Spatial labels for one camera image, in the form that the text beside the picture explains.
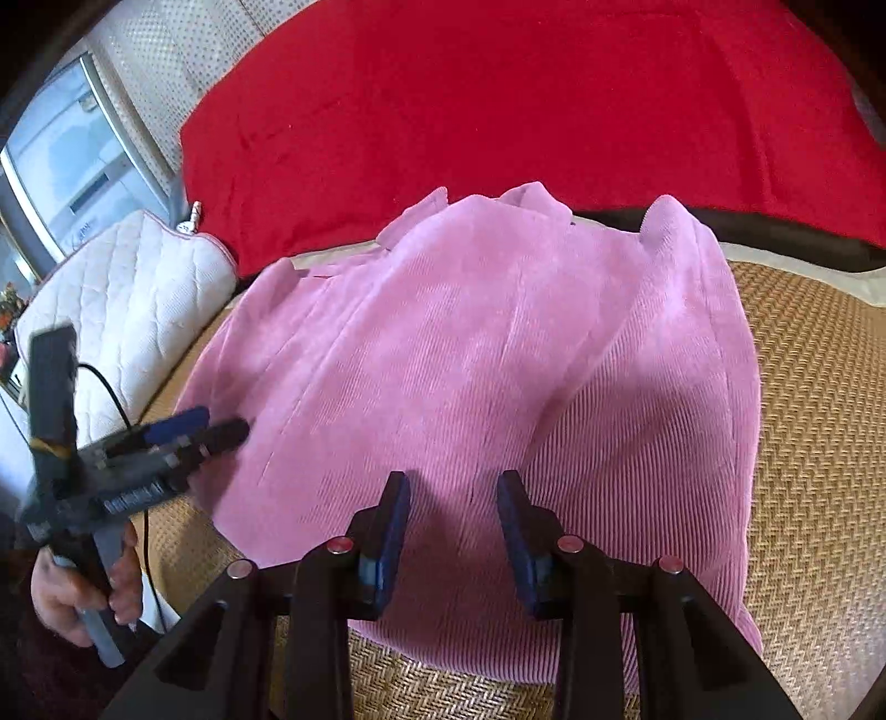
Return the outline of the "person's left hand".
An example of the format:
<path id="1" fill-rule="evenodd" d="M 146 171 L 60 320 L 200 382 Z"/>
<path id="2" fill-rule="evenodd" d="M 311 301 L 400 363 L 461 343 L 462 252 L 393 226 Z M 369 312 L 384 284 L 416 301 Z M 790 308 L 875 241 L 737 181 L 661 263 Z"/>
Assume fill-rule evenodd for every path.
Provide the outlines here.
<path id="1" fill-rule="evenodd" d="M 110 570 L 111 591 L 102 593 L 73 568 L 61 567 L 48 548 L 38 553 L 30 582 L 34 612 L 40 624 L 78 648 L 93 640 L 81 614 L 111 609 L 118 625 L 131 625 L 143 612 L 143 581 L 138 553 L 126 543 Z"/>

